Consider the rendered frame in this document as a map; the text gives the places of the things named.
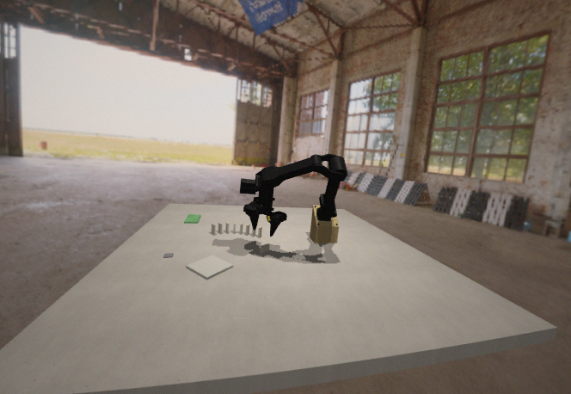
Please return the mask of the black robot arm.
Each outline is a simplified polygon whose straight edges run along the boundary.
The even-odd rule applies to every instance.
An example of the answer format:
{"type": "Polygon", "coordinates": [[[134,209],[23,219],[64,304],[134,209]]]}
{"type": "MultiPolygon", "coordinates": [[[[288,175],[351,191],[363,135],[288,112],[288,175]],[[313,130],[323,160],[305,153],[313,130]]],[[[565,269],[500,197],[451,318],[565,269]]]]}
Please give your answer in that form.
{"type": "MultiPolygon", "coordinates": [[[[318,172],[328,178],[328,185],[325,194],[320,194],[320,207],[316,214],[320,221],[331,221],[337,216],[335,207],[335,196],[340,182],[347,177],[347,167],[344,157],[333,154],[312,155],[304,160],[290,163],[282,167],[270,166],[255,174],[255,180],[241,179],[240,194],[255,194],[259,192],[262,196],[273,196],[273,188],[279,186],[284,180],[304,175],[310,172],[318,172]],[[322,165],[323,161],[328,162],[328,168],[322,165]]],[[[247,215],[257,217],[263,214],[267,208],[264,199],[254,200],[245,206],[247,215]]]]}

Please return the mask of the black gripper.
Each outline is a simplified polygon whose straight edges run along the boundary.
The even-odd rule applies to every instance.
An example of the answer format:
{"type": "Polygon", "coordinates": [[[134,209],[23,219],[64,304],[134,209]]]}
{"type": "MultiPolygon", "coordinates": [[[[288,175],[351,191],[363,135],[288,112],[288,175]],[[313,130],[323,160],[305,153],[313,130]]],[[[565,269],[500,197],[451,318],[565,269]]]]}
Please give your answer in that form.
{"type": "MultiPolygon", "coordinates": [[[[259,195],[259,197],[256,197],[256,198],[257,198],[257,200],[264,199],[264,201],[266,203],[267,210],[263,214],[269,216],[269,218],[270,218],[270,221],[269,221],[269,223],[271,225],[270,226],[270,237],[272,237],[273,234],[275,233],[276,229],[278,228],[279,224],[286,220],[287,215],[286,215],[286,213],[280,212],[280,211],[272,212],[274,210],[274,208],[272,208],[273,200],[275,200],[275,198],[273,198],[273,196],[259,195]]],[[[258,214],[257,217],[253,217],[253,216],[248,215],[250,217],[251,224],[253,226],[253,230],[256,229],[259,215],[260,214],[258,214]]]]}

